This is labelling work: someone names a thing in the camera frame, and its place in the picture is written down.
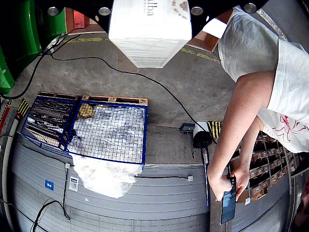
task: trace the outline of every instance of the hand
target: hand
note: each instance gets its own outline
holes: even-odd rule
[[[207,177],[217,201],[221,201],[224,192],[228,192],[232,189],[231,182],[227,179],[226,175],[218,175],[218,173],[211,168],[207,170]]]
[[[249,169],[237,167],[231,173],[231,177],[236,177],[236,201],[245,190],[249,182]]]

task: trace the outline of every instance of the red object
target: red object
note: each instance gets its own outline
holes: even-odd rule
[[[84,14],[74,10],[74,28],[85,28],[89,25],[90,19]]]
[[[8,108],[6,108],[6,110],[5,110],[5,112],[4,112],[4,115],[3,115],[3,117],[2,117],[2,121],[1,121],[1,123],[0,123],[0,133],[1,133],[1,131],[2,131],[2,128],[3,128],[3,125],[4,125],[4,121],[5,121],[5,119],[6,119],[7,115],[8,115],[8,113],[9,113],[9,111],[10,111],[10,108],[8,107]]]

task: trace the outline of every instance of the yellow floor marking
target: yellow floor marking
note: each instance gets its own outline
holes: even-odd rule
[[[79,39],[73,39],[73,40],[70,40],[68,43],[79,43],[79,42],[99,42],[99,41],[110,41],[109,38],[103,38],[103,37],[95,37],[95,38],[79,38]],[[207,56],[205,54],[202,54],[200,52],[194,52],[194,51],[191,51],[189,49],[185,49],[185,48],[182,48],[180,50],[181,52],[185,52],[185,53],[189,53],[189,54],[192,54],[194,56],[197,56],[197,57],[202,57],[206,60],[210,60],[210,61],[213,61],[213,62],[218,62],[220,64],[220,60],[218,59],[214,59],[214,58],[211,58],[210,56]]]

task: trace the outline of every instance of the white label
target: white label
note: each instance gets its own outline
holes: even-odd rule
[[[70,176],[70,185],[69,189],[76,191],[78,190],[78,178],[75,178],[73,176]]]
[[[250,199],[250,197],[248,197],[248,198],[246,199],[245,205],[249,204],[250,202],[251,202],[251,199]]]

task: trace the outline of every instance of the warehouse floor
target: warehouse floor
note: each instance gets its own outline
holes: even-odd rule
[[[270,0],[263,9],[278,24],[289,41],[300,43],[309,51],[309,22],[296,0]],[[255,17],[266,24],[258,15],[255,14]],[[105,39],[107,34],[86,34],[79,38],[98,37],[103,37],[103,41],[68,43],[55,57],[66,59],[97,56],[113,67],[126,69],[128,61],[112,42]],[[137,72],[165,85],[195,120],[222,121],[235,83],[225,73],[216,56],[189,46],[184,48],[163,69],[138,69]],[[196,56],[197,53],[207,57]],[[35,62],[23,71],[10,92],[11,96],[19,94],[25,88],[34,66]],[[149,116],[146,163],[201,163],[199,156],[192,158],[189,141],[186,135],[178,130],[182,123],[190,123],[190,118],[162,87],[143,77],[116,72],[98,59],[56,61],[45,57],[24,98],[32,104],[39,91],[147,97]],[[220,203],[215,203],[214,200],[211,202],[212,218],[220,216],[219,207]],[[218,221],[212,220],[211,231],[225,231],[225,228],[218,228]]]

